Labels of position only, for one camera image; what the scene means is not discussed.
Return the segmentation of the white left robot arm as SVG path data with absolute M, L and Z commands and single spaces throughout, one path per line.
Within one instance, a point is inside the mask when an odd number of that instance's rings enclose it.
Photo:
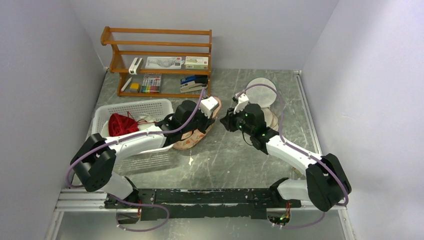
M 144 151 L 166 148 L 205 134 L 215 122 L 221 101 L 209 97 L 195 103 L 183 101 L 174 113 L 148 128 L 123 136 L 91 135 L 71 160 L 70 166 L 87 192 L 102 190 L 118 197 L 126 208 L 134 207 L 139 194 L 134 184 L 113 171 L 115 163 Z

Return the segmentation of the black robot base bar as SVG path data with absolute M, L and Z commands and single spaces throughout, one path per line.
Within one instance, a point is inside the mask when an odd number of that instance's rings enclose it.
M 140 212 L 140 220 L 237 218 L 265 220 L 269 209 L 300 208 L 300 200 L 285 200 L 270 188 L 171 189 L 140 188 L 122 203 L 111 194 L 105 209 Z

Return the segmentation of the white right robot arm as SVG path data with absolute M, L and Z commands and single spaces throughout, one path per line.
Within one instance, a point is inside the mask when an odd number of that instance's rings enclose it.
M 269 197 L 275 207 L 282 207 L 288 200 L 299 200 L 309 201 L 318 210 L 327 212 L 348 203 L 352 187 L 339 159 L 332 153 L 320 155 L 307 151 L 285 139 L 267 126 L 258 104 L 249 103 L 238 112 L 229 108 L 220 122 L 229 132 L 248 135 L 255 149 L 285 161 L 305 177 L 275 182 Z

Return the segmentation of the floral peach laundry bag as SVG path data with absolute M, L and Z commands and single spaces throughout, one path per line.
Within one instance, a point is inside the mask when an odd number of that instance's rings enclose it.
M 217 119 L 217 115 L 219 110 L 222 108 L 222 102 L 221 100 L 214 96 L 213 97 L 217 102 L 218 102 L 218 106 L 217 108 L 213 111 L 212 114 L 212 119 L 216 120 Z M 191 135 L 189 135 L 188 133 L 185 133 L 182 136 L 182 139 L 176 143 L 173 144 L 173 148 L 176 150 L 188 150 L 193 148 L 195 145 L 197 145 L 212 129 L 213 127 L 213 123 L 207 127 L 207 129 L 205 130 L 205 133 L 199 131 L 198 129 L 194 130 Z

